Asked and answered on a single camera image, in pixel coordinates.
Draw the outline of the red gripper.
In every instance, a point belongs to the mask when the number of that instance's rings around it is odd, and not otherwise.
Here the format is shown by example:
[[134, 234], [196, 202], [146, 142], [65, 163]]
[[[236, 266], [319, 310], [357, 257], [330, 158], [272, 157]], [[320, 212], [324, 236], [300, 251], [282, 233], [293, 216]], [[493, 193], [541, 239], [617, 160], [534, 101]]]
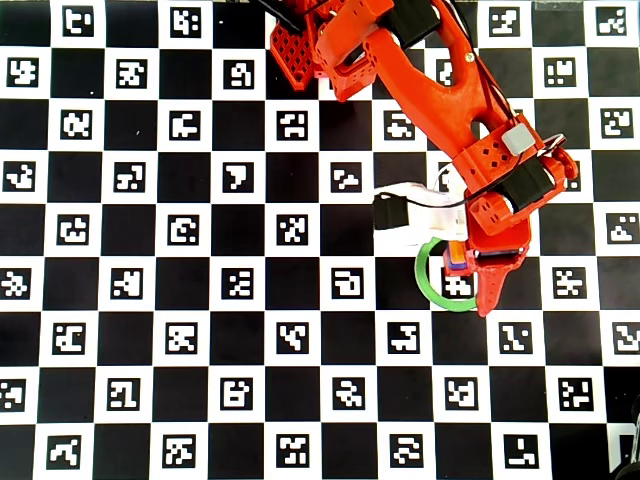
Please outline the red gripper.
[[530, 221], [515, 215], [508, 199], [486, 193], [466, 207], [465, 260], [477, 266], [477, 313], [486, 317], [500, 299], [507, 275], [523, 262], [530, 244]]

